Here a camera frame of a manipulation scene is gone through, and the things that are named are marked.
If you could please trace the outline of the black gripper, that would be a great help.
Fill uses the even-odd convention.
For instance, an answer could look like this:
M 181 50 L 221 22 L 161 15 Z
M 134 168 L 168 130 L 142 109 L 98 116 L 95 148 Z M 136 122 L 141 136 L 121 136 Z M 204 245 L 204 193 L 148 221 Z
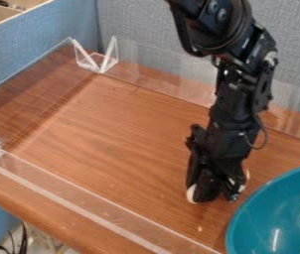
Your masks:
M 253 117 L 243 128 L 227 128 L 215 120 L 207 129 L 199 124 L 192 125 L 192 135 L 187 139 L 187 146 L 192 152 L 187 189 L 197 184 L 193 200 L 199 203 L 213 201 L 221 194 L 221 181 L 212 163 L 219 165 L 223 171 L 225 198 L 237 201 L 249 179 L 243 161 L 252 150 L 260 150 L 267 144 L 264 140 L 260 146 L 255 146 L 259 132 L 268 136 L 259 117 Z

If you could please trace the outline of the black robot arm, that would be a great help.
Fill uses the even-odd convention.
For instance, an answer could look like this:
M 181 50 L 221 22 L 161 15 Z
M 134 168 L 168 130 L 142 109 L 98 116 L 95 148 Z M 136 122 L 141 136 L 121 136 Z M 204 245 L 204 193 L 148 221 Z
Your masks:
M 271 84 L 279 65 L 276 42 L 252 17 L 248 0 L 166 0 L 184 50 L 211 57 L 219 69 L 216 103 L 207 127 L 192 126 L 187 145 L 188 200 L 220 195 L 237 200 L 249 175 L 243 161 L 267 130 L 259 113 L 274 98 Z

